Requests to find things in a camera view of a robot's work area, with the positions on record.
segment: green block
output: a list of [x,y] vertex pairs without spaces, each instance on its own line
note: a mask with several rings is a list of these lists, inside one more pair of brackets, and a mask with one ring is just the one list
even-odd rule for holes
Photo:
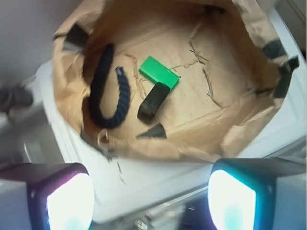
[[155,84],[158,82],[167,85],[171,90],[179,81],[179,77],[166,68],[152,56],[149,56],[140,66],[140,73],[149,78]]

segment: black rectangular object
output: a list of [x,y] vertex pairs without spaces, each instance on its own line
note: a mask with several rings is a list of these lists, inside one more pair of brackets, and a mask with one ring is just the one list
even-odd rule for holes
[[138,118],[145,123],[149,123],[159,110],[170,90],[167,85],[158,82],[140,105]]

